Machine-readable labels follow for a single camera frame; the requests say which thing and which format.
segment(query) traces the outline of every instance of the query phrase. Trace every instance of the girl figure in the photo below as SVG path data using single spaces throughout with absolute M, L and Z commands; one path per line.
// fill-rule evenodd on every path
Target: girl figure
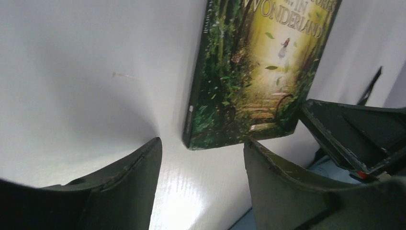
M 288 39 L 285 41 L 285 43 L 281 43 L 281 45 L 282 45 L 283 47 L 282 47 L 282 49 L 281 49 L 281 50 L 279 51 L 279 53 L 278 53 L 279 61 L 281 61 L 282 58 L 285 57 L 286 52 L 287 52 L 287 49 L 286 49 L 286 48 L 288 47 L 290 40 L 291 40 L 291 39 L 288 37 Z

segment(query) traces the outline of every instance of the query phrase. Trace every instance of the forest path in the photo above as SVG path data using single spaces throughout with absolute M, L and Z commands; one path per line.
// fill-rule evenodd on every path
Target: forest path
M 292 76 L 291 72 L 283 71 L 258 75 L 245 92 L 249 99 L 237 104 L 239 116 L 267 121 L 274 119 L 279 101 L 292 93 Z

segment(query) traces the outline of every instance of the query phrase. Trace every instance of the alice's adventures in wonderland book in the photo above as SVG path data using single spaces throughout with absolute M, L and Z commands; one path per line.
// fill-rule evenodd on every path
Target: alice's adventures in wonderland book
M 341 0 L 209 0 L 183 142 L 292 134 Z

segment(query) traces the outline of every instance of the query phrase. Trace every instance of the green foliage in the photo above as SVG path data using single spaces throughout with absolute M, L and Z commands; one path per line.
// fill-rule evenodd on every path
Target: green foliage
M 269 69 L 269 70 L 275 70 L 277 68 L 278 68 L 277 66 L 268 66 L 268 67 L 266 67 L 266 69 Z
M 270 39 L 275 39 L 270 33 L 266 32 L 265 35 Z

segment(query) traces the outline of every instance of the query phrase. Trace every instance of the white wall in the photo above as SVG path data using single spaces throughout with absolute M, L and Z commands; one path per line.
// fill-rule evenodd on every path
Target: white wall
M 344 0 L 309 97 L 382 106 L 406 60 L 403 0 Z M 242 145 L 191 152 L 180 140 L 205 1 L 0 3 L 0 177 L 64 184 L 154 136 L 164 156 L 151 229 L 226 229 L 250 207 Z M 113 73 L 130 77 L 113 78 Z M 262 141 L 307 165 L 295 134 Z

